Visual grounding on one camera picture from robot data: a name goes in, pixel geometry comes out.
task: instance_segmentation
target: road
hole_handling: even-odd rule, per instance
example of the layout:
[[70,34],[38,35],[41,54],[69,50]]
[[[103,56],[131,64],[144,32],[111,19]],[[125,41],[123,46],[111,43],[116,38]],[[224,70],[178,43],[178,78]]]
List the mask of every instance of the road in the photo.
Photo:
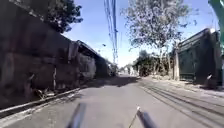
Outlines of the road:
[[[152,123],[158,128],[223,126],[224,107],[222,103],[224,102],[221,99],[174,90],[164,85],[155,86],[155,83],[150,80],[135,77],[123,76],[95,80],[89,85],[93,87],[80,90],[79,98],[70,98],[52,104],[7,128],[66,127],[78,103],[87,105],[81,128],[128,128],[137,106],[149,114]],[[184,99],[181,95],[192,96],[198,100],[196,102],[186,97]],[[198,106],[206,104],[209,110],[216,109],[218,112],[200,108],[195,104],[199,104]],[[143,128],[138,118],[134,121],[132,128]]]

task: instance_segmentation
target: green foliage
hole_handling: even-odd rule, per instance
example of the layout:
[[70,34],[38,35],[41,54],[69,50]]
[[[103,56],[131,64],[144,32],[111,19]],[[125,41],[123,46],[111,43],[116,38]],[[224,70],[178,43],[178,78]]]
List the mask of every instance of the green foliage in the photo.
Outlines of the green foliage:
[[180,22],[190,11],[183,0],[130,0],[129,3],[124,14],[134,47],[146,44],[163,48],[181,38],[178,27],[188,25]]
[[71,30],[71,23],[80,23],[81,6],[76,6],[73,0],[56,0],[48,7],[48,13],[44,17],[44,22],[49,24],[54,30],[63,33]]
[[13,0],[14,3],[39,17],[55,31],[63,33],[71,30],[70,24],[82,22],[81,6],[73,0]]
[[165,75],[168,72],[166,58],[162,58],[164,67],[160,65],[160,58],[155,53],[148,54],[145,50],[139,52],[139,57],[134,61],[133,68],[139,71],[140,76],[147,76],[152,73]]

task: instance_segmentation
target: wall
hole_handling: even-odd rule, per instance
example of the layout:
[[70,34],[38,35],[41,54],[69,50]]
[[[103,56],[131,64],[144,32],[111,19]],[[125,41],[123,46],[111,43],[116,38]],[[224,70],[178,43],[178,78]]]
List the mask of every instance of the wall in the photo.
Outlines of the wall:
[[184,41],[179,49],[180,77],[204,84],[209,75],[220,81],[221,60],[217,51],[217,33],[205,29]]
[[[0,28],[0,87],[13,85],[22,91],[30,75],[35,74],[33,82],[36,87],[52,89],[55,68],[59,84],[78,86],[82,72],[79,68],[85,64],[79,64],[77,46],[73,47],[75,43],[71,44],[69,39],[8,0],[2,0],[0,4]],[[106,67],[106,62],[102,59],[95,63],[97,74],[105,75],[103,67]]]

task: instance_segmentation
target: sky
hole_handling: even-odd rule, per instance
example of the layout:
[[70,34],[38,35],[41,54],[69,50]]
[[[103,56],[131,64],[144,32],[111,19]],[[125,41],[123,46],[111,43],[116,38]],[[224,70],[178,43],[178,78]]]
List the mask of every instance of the sky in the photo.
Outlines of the sky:
[[[109,39],[108,24],[104,9],[104,0],[74,0],[75,4],[81,5],[81,17],[83,22],[72,24],[72,30],[63,35],[73,41],[81,40],[92,47],[102,57],[113,62],[112,44]],[[184,0],[193,9],[199,9],[199,15],[189,17],[190,21],[196,20],[197,25],[190,25],[182,29],[183,37],[189,38],[204,28],[218,29],[216,15],[208,0]],[[154,52],[149,46],[142,46],[130,51],[132,46],[129,42],[128,29],[125,27],[126,20],[120,14],[121,9],[128,7],[128,0],[117,0],[117,30],[118,30],[118,66],[131,64],[139,55],[140,50],[148,53]]]

